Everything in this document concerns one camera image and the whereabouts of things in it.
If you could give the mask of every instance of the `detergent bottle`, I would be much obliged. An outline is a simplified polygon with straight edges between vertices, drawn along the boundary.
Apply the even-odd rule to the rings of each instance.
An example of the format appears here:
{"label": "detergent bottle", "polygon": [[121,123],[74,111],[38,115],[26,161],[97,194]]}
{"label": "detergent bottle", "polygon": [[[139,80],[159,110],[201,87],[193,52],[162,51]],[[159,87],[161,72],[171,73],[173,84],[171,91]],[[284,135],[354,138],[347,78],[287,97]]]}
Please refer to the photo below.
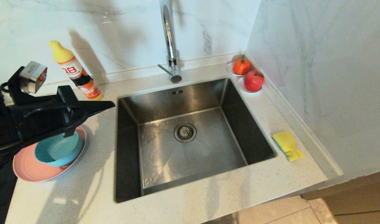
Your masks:
{"label": "detergent bottle", "polygon": [[86,97],[90,100],[101,100],[103,98],[102,92],[97,88],[93,79],[76,59],[73,52],[63,47],[56,40],[50,41],[49,46],[53,51],[53,59],[62,67],[65,74],[70,77]]}

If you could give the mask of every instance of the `marble wall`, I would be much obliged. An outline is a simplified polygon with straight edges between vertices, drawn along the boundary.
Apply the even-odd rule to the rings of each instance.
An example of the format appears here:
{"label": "marble wall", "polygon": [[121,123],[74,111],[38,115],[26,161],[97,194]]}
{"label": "marble wall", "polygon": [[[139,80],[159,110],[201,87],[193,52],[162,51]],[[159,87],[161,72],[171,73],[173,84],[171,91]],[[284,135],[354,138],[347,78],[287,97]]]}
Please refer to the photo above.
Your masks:
{"label": "marble wall", "polygon": [[262,0],[247,51],[341,180],[380,169],[380,0]]}
{"label": "marble wall", "polygon": [[[244,51],[259,3],[172,0],[180,58]],[[50,40],[92,74],[166,63],[159,0],[0,0],[0,83],[31,60],[48,66],[47,82],[66,80]]]}

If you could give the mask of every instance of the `floor tile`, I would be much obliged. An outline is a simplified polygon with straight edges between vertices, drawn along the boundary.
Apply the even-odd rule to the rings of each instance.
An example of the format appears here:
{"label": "floor tile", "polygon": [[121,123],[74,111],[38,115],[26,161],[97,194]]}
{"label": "floor tile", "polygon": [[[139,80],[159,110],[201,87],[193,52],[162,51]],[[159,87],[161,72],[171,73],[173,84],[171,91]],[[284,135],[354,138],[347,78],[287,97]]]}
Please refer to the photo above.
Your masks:
{"label": "floor tile", "polygon": [[282,198],[236,212],[239,224],[265,224],[308,208],[301,196]]}
{"label": "floor tile", "polygon": [[321,223],[338,224],[322,198],[309,200],[308,202]]}
{"label": "floor tile", "polygon": [[311,208],[285,216],[268,224],[320,224]]}
{"label": "floor tile", "polygon": [[234,213],[223,216],[208,222],[204,222],[203,224],[238,224],[236,215]]}

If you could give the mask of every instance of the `sink overflow slot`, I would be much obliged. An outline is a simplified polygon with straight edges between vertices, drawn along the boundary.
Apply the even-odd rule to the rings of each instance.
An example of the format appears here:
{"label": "sink overflow slot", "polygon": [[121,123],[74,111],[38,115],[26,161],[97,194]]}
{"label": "sink overflow slot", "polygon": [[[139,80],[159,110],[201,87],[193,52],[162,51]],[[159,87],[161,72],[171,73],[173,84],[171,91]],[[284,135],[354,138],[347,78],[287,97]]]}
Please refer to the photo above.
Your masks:
{"label": "sink overflow slot", "polygon": [[175,95],[176,93],[182,93],[182,92],[183,92],[183,90],[174,91],[174,92],[172,92],[172,95]]}

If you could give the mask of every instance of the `sponge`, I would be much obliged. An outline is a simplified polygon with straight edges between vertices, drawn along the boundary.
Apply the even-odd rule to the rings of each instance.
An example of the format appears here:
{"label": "sponge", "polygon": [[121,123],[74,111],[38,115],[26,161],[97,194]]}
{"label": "sponge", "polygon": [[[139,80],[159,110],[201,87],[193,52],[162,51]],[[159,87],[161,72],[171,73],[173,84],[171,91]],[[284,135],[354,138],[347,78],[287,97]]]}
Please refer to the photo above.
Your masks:
{"label": "sponge", "polygon": [[278,132],[273,135],[273,139],[280,146],[280,149],[287,156],[288,161],[292,162],[294,160],[305,157],[295,146],[295,139],[291,132]]}

